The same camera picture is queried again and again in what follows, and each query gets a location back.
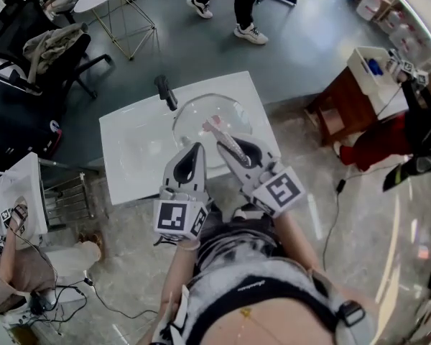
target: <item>strap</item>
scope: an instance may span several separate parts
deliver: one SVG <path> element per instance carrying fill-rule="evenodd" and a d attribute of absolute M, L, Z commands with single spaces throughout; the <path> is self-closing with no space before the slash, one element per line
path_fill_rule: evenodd
<path fill-rule="evenodd" d="M 27 220 L 27 217 L 28 217 L 27 206 L 24 204 L 18 204 L 18 205 L 16 205 L 16 207 L 13 208 L 13 211 L 11 213 L 11 217 L 16 220 L 14 213 L 19 218 L 19 221 L 16 221 L 17 226 L 21 227 L 22 224 Z"/>
<path fill-rule="evenodd" d="M 370 344 L 376 335 L 376 324 L 372 316 L 359 303 L 353 300 L 345 300 L 326 276 L 312 271 L 312 277 L 325 288 L 330 309 L 339 319 L 335 330 L 336 344 Z"/>

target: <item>sneaker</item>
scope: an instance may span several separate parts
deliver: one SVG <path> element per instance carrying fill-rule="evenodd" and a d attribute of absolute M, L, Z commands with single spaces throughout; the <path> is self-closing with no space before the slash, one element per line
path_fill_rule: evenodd
<path fill-rule="evenodd" d="M 86 241 L 88 241 L 88 235 L 84 232 L 80 232 L 78 234 L 78 243 L 84 243 Z"/>
<path fill-rule="evenodd" d="M 240 222 L 245 220 L 260 220 L 264 217 L 263 212 L 259 207 L 247 203 L 244 206 L 237 208 L 231 218 L 232 221 Z"/>
<path fill-rule="evenodd" d="M 94 232 L 94 234 L 91 234 L 88 237 L 88 241 L 98 246 L 99 250 L 101 251 L 101 258 L 99 258 L 99 261 L 103 261 L 103 259 L 106 257 L 106 249 L 103 243 L 102 233 L 100 231 Z"/>
<path fill-rule="evenodd" d="M 198 15 L 204 19 L 209 19 L 213 17 L 213 14 L 208 10 L 208 4 L 201 4 L 196 0 L 187 0 L 187 5 L 194 8 Z"/>
<path fill-rule="evenodd" d="M 246 29 L 241 29 L 238 24 L 233 33 L 235 36 L 244 38 L 245 40 L 255 43 L 256 45 L 265 45 L 268 42 L 267 36 L 260 33 L 257 27 L 254 27 L 253 23 L 251 23 L 251 25 Z"/>
<path fill-rule="evenodd" d="M 340 149 L 341 149 L 341 147 L 342 147 L 342 144 L 339 141 L 334 142 L 332 144 L 333 151 L 335 152 L 335 154 L 337 155 L 338 158 L 340 158 Z"/>

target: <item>black office chair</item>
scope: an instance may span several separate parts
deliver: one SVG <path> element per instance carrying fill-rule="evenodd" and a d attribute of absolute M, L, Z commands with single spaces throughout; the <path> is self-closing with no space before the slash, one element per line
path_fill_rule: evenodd
<path fill-rule="evenodd" d="M 46 31 L 57 28 L 59 27 L 47 18 L 38 0 L 12 0 L 5 6 L 0 13 L 0 59 L 6 62 L 0 64 L 0 81 L 23 91 L 31 90 L 34 93 L 59 96 L 61 103 L 73 82 L 76 81 L 91 98 L 96 98 L 97 93 L 82 82 L 80 74 L 102 60 L 111 63 L 111 57 L 102 55 L 80 65 L 80 60 L 85 57 L 85 51 L 91 41 L 88 34 L 80 36 L 45 74 L 37 75 L 35 84 L 27 82 L 30 61 L 22 54 L 25 43 Z M 13 70 L 10 75 L 1 73 L 3 69 L 13 65 L 20 70 Z"/>

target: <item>red cloth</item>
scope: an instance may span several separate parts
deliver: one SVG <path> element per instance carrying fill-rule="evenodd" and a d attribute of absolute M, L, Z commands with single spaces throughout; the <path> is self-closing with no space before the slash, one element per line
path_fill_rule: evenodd
<path fill-rule="evenodd" d="M 405 114 L 388 121 L 380 121 L 362 134 L 353 147 L 342 146 L 340 159 L 344 165 L 356 166 L 366 171 L 390 155 L 412 153 L 405 136 Z"/>

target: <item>marble floor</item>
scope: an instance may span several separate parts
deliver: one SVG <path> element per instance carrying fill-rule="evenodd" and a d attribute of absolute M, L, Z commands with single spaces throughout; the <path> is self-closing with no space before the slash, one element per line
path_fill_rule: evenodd
<path fill-rule="evenodd" d="M 291 211 L 320 257 L 336 218 L 335 187 L 357 175 L 330 148 L 320 146 L 319 131 L 302 111 L 279 106 L 269 115 L 284 164 L 291 165 L 307 191 Z M 351 178 L 339 196 L 338 220 L 329 239 L 326 267 L 341 284 L 357 288 L 380 305 L 379 344 L 398 344 L 414 324 L 414 312 L 427 295 L 431 271 L 431 174 L 413 178 L 387 193 L 381 185 L 400 157 L 390 157 L 367 175 Z M 90 270 L 108 305 L 129 315 L 157 309 L 174 248 L 153 247 L 152 201 L 112 206 L 105 178 L 92 180 L 98 218 L 51 233 L 49 244 L 72 244 L 81 229 L 100 229 L 106 259 Z M 210 194 L 227 216 L 237 203 L 236 184 L 225 176 L 210 181 Z M 34 325 L 42 344 L 134 345 L 153 314 L 131 320 L 106 310 L 88 287 L 88 304 L 68 323 Z M 64 304 L 67 318 L 80 302 Z"/>

